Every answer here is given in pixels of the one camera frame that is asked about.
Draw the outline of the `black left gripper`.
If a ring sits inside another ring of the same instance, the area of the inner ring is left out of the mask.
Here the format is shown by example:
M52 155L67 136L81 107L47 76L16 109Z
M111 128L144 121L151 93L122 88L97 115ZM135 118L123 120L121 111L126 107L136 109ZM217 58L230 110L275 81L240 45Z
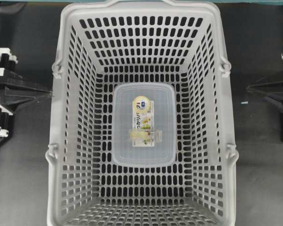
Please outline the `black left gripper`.
M0 79L5 79L4 85L0 84L0 145L11 137L13 111L20 105L52 98L51 88L12 72L17 63L10 48L0 48Z

